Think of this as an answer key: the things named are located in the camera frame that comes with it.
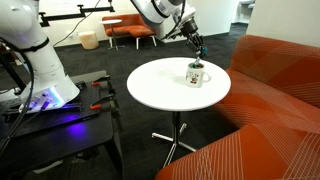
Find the round table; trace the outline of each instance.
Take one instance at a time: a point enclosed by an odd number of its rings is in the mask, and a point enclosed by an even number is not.
[[[114,33],[114,30],[113,30],[113,27],[112,27],[113,24],[117,24],[117,23],[120,23],[120,22],[122,22],[121,19],[110,19],[110,20],[105,20],[105,21],[101,21],[100,22],[100,24],[107,24],[107,25],[110,26],[110,29],[111,29],[111,32],[112,32],[112,37],[111,38],[114,39],[115,46],[114,47],[112,46],[112,39],[111,39],[111,41],[110,41],[111,47],[109,49],[116,48],[118,50],[118,48],[120,48],[120,47],[125,47],[124,45],[121,45],[121,46],[117,45],[117,40],[116,40],[117,37],[116,37],[116,35]]]
[[[186,124],[180,128],[180,112],[209,107],[219,102],[229,92],[231,81],[228,74],[215,64],[200,61],[205,71],[211,76],[200,88],[186,85],[186,71],[194,58],[174,57],[148,62],[135,69],[127,80],[130,94],[140,103],[166,111],[172,111],[172,138],[153,133],[157,137],[172,141],[173,145],[164,166],[171,161],[176,147],[181,146],[191,151],[194,148],[179,141]]]

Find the white mug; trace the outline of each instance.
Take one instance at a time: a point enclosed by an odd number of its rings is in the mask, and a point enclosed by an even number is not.
[[[187,74],[186,74],[186,84],[190,87],[201,87],[203,82],[209,82],[211,80],[211,76],[204,71],[204,65],[198,63],[195,65],[194,63],[188,64]]]

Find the black pole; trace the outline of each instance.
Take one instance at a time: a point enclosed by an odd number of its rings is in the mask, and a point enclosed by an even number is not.
[[[9,60],[1,53],[0,53],[0,63],[6,69],[6,71],[11,76],[11,78],[17,83],[18,87],[21,89],[20,92],[22,92],[24,88],[26,88],[26,85],[23,83],[22,79],[19,77],[16,71],[9,64]]]

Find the chair leg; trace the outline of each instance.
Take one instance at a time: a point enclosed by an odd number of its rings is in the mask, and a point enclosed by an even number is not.
[[[139,49],[139,39],[140,38],[136,38],[137,49]]]
[[[151,37],[152,37],[152,39],[153,39],[153,44],[154,44],[154,46],[157,46],[156,39],[154,38],[154,36],[151,36]]]
[[[110,47],[112,47],[112,37],[109,37]]]

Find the orange sofa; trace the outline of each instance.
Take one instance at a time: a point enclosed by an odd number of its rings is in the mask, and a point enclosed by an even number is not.
[[[320,179],[320,48],[242,36],[213,106],[239,130],[163,168],[161,179]]]
[[[102,21],[111,19],[121,19],[122,22],[113,24],[113,30],[116,37],[133,36],[136,38],[136,48],[139,49],[139,39],[145,37],[151,37],[153,39],[154,46],[157,46],[155,35],[156,30],[146,25],[140,16],[140,14],[125,14],[117,16],[105,16],[102,17]],[[109,42],[112,47],[112,31],[110,25],[104,24],[106,35],[109,37]]]

